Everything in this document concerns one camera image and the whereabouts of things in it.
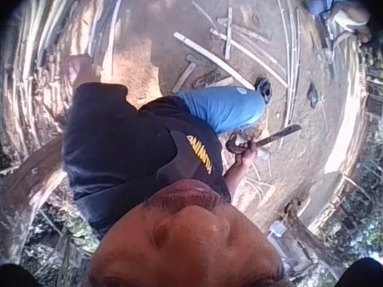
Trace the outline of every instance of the tree trunk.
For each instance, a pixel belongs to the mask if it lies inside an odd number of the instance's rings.
[[[64,178],[61,146],[62,136],[59,136],[5,178],[0,202],[2,262],[19,263],[36,212]]]
[[[329,269],[331,274],[337,280],[341,277],[345,271],[342,261],[333,255],[333,252],[325,247],[325,245],[306,228],[306,226],[300,221],[297,215],[296,206],[293,206],[293,204],[288,212],[285,225],[297,241],[316,254],[318,260]]]

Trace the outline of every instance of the leg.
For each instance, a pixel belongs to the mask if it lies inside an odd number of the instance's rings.
[[[181,91],[191,114],[206,121],[217,134],[257,122],[265,101],[256,91],[241,87],[212,87]]]

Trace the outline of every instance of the hand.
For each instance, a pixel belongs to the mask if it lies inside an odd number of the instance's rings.
[[[100,82],[93,69],[92,59],[87,54],[70,56],[66,68],[73,91],[82,84]]]
[[[245,168],[249,168],[257,157],[257,151],[247,149],[243,154],[237,154],[235,156],[235,164]]]

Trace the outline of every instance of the forearm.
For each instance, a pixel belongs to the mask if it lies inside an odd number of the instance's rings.
[[[226,185],[229,189],[229,193],[230,193],[230,196],[232,197],[232,200],[234,198],[235,191],[239,183],[245,177],[247,171],[248,171],[248,168],[245,167],[243,164],[235,163],[224,174],[223,177],[226,181]]]

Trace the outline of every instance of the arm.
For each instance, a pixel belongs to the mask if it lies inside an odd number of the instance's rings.
[[[250,149],[248,149],[243,154],[236,155],[234,164],[224,174],[223,177],[232,199],[234,198],[239,183],[245,177],[256,158],[256,154],[256,151],[250,151]]]

